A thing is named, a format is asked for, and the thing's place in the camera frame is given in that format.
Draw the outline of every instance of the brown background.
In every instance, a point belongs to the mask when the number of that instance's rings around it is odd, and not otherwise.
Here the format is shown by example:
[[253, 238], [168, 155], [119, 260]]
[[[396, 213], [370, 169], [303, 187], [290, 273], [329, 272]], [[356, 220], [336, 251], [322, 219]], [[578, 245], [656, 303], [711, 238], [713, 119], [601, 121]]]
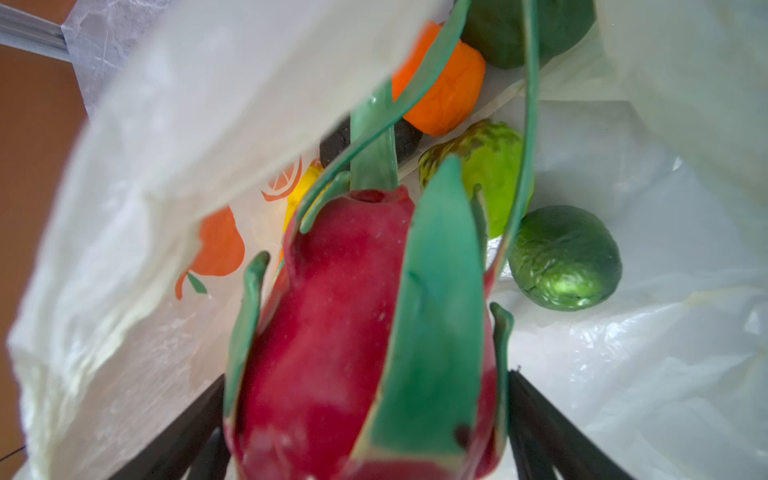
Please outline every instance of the brown background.
[[[74, 0], [3, 0], [61, 24]], [[32, 270], [58, 179], [85, 119], [72, 66], [0, 45], [0, 339], [5, 347], [18, 301]], [[5, 348], [0, 349], [0, 458], [24, 445], [18, 388]], [[25, 460], [19, 452], [0, 462], [0, 480]]]

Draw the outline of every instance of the orange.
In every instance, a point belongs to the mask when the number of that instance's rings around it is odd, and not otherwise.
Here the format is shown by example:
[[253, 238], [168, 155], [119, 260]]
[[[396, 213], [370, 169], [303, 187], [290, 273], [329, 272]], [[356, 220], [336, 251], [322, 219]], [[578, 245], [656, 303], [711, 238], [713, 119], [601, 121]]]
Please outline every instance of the orange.
[[[392, 76], [392, 96], [395, 99], [422, 63], [441, 27], [435, 22], [428, 22], [409, 59]], [[439, 137], [447, 134], [474, 110], [484, 76], [485, 60], [480, 52], [459, 41], [435, 84], [403, 118], [427, 135]]]

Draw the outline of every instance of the white plastic bag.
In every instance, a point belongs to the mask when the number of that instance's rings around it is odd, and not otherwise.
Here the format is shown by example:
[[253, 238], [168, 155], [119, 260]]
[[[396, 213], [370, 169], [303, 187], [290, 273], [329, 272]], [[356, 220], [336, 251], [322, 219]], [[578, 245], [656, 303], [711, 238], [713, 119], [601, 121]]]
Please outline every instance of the white plastic bag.
[[[202, 279], [208, 296], [185, 283], [183, 302], [172, 287], [197, 222], [230, 202], [246, 256], [275, 254], [284, 210], [255, 207], [260, 187], [301, 152], [313, 156], [323, 131], [406, 55], [436, 2], [257, 3], [171, 9], [73, 156], [9, 340], [30, 455], [20, 478], [105, 478], [222, 371], [237, 273]], [[516, 318], [511, 364], [637, 478], [768, 472], [766, 273], [721, 205], [768, 239], [764, 190], [753, 189], [766, 178], [754, 133], [768, 42], [757, 41], [766, 30], [736, 28], [765, 20], [737, 15], [744, 5], [598, 1], [598, 26], [541, 73], [531, 207], [595, 212], [619, 244], [624, 278], [579, 313], [533, 305], [510, 280], [494, 300]], [[688, 13], [741, 23], [699, 29], [681, 20]], [[712, 33], [710, 43], [696, 33]], [[718, 38], [752, 56], [720, 58]], [[634, 40], [646, 48], [632, 50]], [[697, 77], [680, 66], [683, 53], [736, 74]], [[489, 68], [468, 122], [491, 115], [521, 128], [518, 78]], [[713, 110], [710, 98], [734, 85], [743, 93], [723, 95], [744, 101]], [[417, 197], [413, 165], [402, 174]], [[509, 455], [492, 477], [515, 478]]]
[[[20, 476], [105, 478], [220, 374], [237, 281], [208, 304], [173, 292], [200, 220], [257, 209], [248, 190], [386, 78], [436, 3], [188, 0], [161, 19], [74, 149], [8, 340]], [[278, 210], [238, 215], [247, 254], [276, 258]]]

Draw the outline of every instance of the lime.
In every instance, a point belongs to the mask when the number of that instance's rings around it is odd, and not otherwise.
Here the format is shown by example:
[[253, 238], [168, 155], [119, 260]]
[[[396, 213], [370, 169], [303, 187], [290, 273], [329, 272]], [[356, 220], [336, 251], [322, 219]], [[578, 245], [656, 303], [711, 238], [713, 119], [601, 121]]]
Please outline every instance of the lime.
[[621, 278], [619, 249], [595, 215], [555, 205], [526, 215], [509, 263], [515, 282], [538, 305], [574, 311], [597, 305]]

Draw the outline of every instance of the avocado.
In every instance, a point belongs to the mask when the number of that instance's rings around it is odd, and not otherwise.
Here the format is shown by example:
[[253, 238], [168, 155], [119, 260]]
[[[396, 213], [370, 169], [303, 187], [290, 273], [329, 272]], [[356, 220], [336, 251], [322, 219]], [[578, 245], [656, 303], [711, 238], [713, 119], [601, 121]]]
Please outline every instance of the avocado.
[[[594, 24], [593, 0], [540, 0], [538, 49], [545, 62], [576, 45]], [[462, 33], [464, 43], [497, 68], [525, 63], [521, 0], [472, 0]]]

